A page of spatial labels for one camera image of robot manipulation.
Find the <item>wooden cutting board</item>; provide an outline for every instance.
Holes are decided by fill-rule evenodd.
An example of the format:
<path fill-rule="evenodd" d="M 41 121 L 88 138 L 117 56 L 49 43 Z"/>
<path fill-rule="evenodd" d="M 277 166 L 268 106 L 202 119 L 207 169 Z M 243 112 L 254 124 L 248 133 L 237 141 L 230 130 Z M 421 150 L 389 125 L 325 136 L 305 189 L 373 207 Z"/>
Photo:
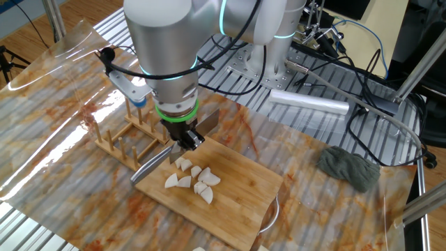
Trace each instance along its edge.
<path fill-rule="evenodd" d="M 183 157 L 202 169 L 210 167 L 221 178 L 212 187 L 214 198 L 210 205 L 194 194 L 196 178 L 192 179 L 191 188 L 164 188 L 172 174 L 176 173 L 178 180 L 190 175 L 190 169 L 182 172 L 175 164 L 170 165 L 169 160 L 136 188 L 233 248 L 249 250 L 283 178 L 209 137 L 197 150 L 188 151 Z"/>

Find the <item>green ring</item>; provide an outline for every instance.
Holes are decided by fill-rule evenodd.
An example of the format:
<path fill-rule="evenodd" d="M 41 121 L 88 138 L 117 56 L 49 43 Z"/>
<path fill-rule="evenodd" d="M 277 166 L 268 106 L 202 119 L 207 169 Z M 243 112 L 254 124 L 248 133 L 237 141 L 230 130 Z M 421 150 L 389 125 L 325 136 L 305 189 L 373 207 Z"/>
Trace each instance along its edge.
<path fill-rule="evenodd" d="M 158 115 L 160 115 L 161 119 L 164 119 L 167 122 L 171 122 L 171 123 L 180 123 L 180 122 L 184 122 L 184 121 L 188 121 L 191 118 L 193 118 L 195 116 L 195 114 L 197 114 L 198 111 L 198 100 L 197 103 L 195 104 L 195 108 L 187 115 L 181 118 L 171 118 L 169 116 L 164 115 L 160 109 L 158 109 L 158 106 L 155 106 L 156 112 L 158 113 Z"/>

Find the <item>wooden floor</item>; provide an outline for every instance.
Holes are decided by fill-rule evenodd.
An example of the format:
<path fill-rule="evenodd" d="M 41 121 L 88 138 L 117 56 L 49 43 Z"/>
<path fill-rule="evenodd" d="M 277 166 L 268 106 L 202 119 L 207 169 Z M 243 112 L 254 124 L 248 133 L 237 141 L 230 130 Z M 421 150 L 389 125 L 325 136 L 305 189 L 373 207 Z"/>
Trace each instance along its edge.
<path fill-rule="evenodd" d="M 92 25 L 97 24 L 122 5 L 122 0 L 68 0 L 61 5 L 61 13 L 66 29 L 69 31 L 82 19 Z M 34 24 L 45 42 L 52 45 L 53 36 L 47 17 L 38 18 Z M 33 61 L 46 50 L 30 24 L 1 40 L 0 45 L 5 45 L 28 61 Z M 5 84 L 5 79 L 0 76 L 0 86 L 3 87 Z M 446 179 L 446 149 L 430 147 L 429 150 L 437 156 L 438 166 L 432 170 L 424 169 L 427 190 Z M 431 250 L 443 251 L 446 247 L 446 206 L 429 214 L 429 233 Z"/>

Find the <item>gray towel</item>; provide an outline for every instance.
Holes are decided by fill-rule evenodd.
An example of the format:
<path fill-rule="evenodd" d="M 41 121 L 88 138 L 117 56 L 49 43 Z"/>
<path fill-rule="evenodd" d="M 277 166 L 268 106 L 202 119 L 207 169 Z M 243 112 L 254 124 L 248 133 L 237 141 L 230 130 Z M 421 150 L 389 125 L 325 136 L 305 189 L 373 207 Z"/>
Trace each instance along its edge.
<path fill-rule="evenodd" d="M 323 150 L 317 166 L 333 178 L 347 180 L 360 192 L 372 188 L 380 176 L 379 165 L 337 146 Z"/>

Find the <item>metal mount plate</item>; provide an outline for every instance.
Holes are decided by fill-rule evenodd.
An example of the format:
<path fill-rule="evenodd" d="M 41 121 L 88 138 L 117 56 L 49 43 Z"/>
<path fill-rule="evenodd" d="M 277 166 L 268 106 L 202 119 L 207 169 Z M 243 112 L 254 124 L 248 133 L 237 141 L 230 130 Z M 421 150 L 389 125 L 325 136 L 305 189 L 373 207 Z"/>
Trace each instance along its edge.
<path fill-rule="evenodd" d="M 244 48 L 239 49 L 227 63 L 227 69 L 233 73 L 245 77 L 253 82 L 259 80 L 261 73 L 256 73 L 246 65 L 246 60 L 250 56 L 253 46 L 247 45 Z M 299 59 L 299 56 L 295 52 L 289 52 L 289 57 L 292 59 Z M 268 89 L 285 90 L 290 81 L 294 78 L 296 71 L 286 69 L 283 75 L 276 76 L 263 76 L 261 85 Z"/>

